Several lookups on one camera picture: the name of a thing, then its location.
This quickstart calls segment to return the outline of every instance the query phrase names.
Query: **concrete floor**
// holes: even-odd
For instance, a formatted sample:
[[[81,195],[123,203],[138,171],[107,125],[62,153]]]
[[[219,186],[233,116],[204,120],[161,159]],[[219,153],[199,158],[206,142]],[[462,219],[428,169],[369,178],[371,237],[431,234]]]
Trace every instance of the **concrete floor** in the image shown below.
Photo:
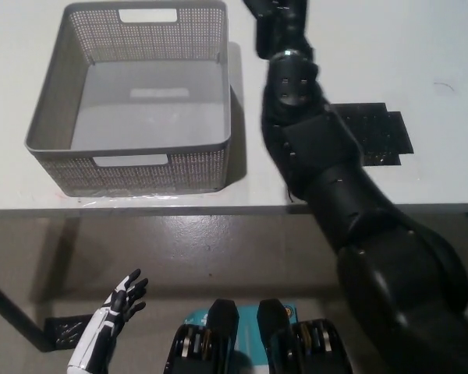
[[[457,246],[468,269],[468,219],[417,218]],[[122,332],[112,373],[161,373],[184,317],[217,297],[293,301],[301,320],[335,323],[356,372],[388,372],[349,314],[309,216],[0,219],[0,287],[35,319],[92,313],[136,267],[150,280],[147,307]],[[36,352],[0,317],[0,373],[64,373],[70,354]]]

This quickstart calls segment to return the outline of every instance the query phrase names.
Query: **robot finger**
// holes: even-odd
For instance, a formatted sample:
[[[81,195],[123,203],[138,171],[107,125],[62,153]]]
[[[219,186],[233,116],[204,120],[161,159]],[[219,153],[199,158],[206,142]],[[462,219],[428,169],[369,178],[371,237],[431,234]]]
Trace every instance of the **robot finger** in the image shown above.
[[[133,317],[133,315],[140,310],[144,309],[146,307],[145,302],[139,302],[138,304],[135,304],[132,306],[132,308],[129,309],[129,311],[125,314],[125,322],[128,322],[130,318]]]
[[[133,303],[136,300],[139,300],[140,298],[142,298],[146,293],[147,293],[147,289],[143,288],[139,291],[134,292],[130,297],[128,297],[127,303],[128,303],[129,308],[132,307]]]
[[[126,293],[124,291],[113,292],[111,296],[111,311],[113,313],[121,313],[126,304]]]
[[[128,290],[128,297],[131,298],[133,294],[140,292],[141,290],[145,289],[147,286],[147,283],[149,283],[149,280],[147,278],[144,278],[143,280],[139,281],[137,284],[134,284],[130,289]]]
[[[116,286],[116,291],[128,291],[130,285],[140,276],[140,269],[134,270],[130,275],[126,276],[119,284]]]

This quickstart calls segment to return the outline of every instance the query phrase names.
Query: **black robotic arm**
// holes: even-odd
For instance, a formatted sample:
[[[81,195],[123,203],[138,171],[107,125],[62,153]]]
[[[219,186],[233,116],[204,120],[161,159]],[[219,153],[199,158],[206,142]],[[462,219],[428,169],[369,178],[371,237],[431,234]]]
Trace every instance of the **black robotic arm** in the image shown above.
[[[316,82],[307,0],[245,0],[268,60],[262,132],[289,191],[305,200],[338,257],[349,307],[397,372],[468,373],[466,271],[440,235],[397,209]]]

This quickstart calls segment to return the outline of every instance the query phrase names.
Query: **teal box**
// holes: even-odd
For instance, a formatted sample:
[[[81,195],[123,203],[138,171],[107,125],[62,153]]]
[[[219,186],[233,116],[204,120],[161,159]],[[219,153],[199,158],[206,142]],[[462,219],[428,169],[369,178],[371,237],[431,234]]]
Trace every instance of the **teal box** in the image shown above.
[[[290,323],[298,321],[296,317],[296,307],[293,303],[284,304],[288,313]],[[238,362],[238,372],[242,372],[247,366],[260,367],[261,370],[255,372],[268,372],[267,355],[265,354],[264,345],[260,339],[260,331],[258,329],[257,312],[258,305],[247,305],[238,307],[239,325],[237,329],[236,339],[236,361]],[[207,309],[200,309],[190,314],[185,323],[193,325],[206,325],[208,317]]]

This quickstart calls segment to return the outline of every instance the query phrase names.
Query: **white robotic hand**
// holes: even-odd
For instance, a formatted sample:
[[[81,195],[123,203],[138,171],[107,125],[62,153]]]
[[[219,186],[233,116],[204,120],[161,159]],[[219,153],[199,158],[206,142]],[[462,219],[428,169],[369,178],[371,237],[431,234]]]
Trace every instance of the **white robotic hand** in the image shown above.
[[[140,276],[135,270],[122,280],[102,307],[92,316],[69,360],[67,374],[107,374],[116,346],[116,338],[123,326],[145,302],[135,301],[146,293],[147,278],[132,285]]]

